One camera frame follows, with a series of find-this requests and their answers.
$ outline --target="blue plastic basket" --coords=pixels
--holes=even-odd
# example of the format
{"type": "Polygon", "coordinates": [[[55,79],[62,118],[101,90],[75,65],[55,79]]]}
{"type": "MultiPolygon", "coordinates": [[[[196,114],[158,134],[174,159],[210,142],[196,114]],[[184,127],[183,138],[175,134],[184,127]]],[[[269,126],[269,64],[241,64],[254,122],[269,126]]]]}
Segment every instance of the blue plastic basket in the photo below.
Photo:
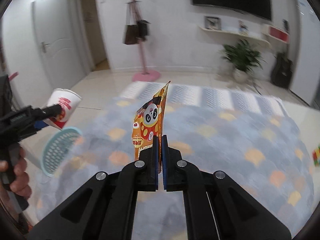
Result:
{"type": "Polygon", "coordinates": [[[66,127],[56,133],[47,143],[41,158],[41,168],[44,174],[53,177],[55,171],[68,155],[69,149],[82,135],[76,127],[66,127]]]}

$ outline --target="human hand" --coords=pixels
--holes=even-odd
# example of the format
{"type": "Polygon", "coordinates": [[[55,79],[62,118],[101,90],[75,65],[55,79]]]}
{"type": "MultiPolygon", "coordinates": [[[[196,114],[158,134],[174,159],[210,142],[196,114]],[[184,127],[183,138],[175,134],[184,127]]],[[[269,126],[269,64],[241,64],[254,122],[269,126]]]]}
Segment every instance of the human hand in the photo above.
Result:
{"type": "MultiPolygon", "coordinates": [[[[12,192],[25,197],[26,199],[30,198],[32,190],[29,183],[29,176],[25,172],[27,168],[27,162],[24,159],[26,157],[26,153],[23,148],[20,148],[20,160],[17,165],[14,166],[13,171],[16,175],[16,179],[14,182],[10,184],[10,189],[12,192]]],[[[0,161],[0,172],[5,172],[8,169],[8,163],[6,161],[0,161]]]]}

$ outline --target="potted plant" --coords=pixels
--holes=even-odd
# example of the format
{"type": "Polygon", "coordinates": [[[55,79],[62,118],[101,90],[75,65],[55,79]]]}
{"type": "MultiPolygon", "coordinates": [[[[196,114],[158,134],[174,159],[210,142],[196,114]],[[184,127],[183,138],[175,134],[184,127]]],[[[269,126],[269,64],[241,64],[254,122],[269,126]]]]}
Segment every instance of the potted plant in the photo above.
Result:
{"type": "Polygon", "coordinates": [[[233,77],[238,83],[244,83],[248,79],[248,72],[253,67],[261,67],[261,53],[251,47],[247,40],[239,40],[236,46],[223,45],[223,58],[230,61],[235,70],[233,77]]]}

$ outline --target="rubik's cube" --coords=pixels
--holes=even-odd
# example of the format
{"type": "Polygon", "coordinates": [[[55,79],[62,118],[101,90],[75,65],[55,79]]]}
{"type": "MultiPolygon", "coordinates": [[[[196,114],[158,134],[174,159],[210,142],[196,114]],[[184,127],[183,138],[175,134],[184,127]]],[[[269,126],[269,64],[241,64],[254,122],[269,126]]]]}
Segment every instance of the rubik's cube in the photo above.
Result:
{"type": "Polygon", "coordinates": [[[319,166],[319,164],[320,164],[320,144],[319,144],[318,148],[316,148],[312,152],[312,157],[313,157],[313,161],[315,163],[315,166],[319,166]]]}

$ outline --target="snack bag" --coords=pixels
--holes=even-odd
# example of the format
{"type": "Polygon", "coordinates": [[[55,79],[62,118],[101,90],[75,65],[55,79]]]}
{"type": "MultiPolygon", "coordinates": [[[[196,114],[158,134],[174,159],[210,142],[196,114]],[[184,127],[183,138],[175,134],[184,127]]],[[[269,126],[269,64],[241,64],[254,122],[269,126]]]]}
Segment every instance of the snack bag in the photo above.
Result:
{"type": "Polygon", "coordinates": [[[142,150],[152,147],[153,136],[159,138],[159,164],[161,166],[161,137],[165,102],[170,81],[145,103],[136,113],[133,123],[132,143],[135,160],[142,150]]]}

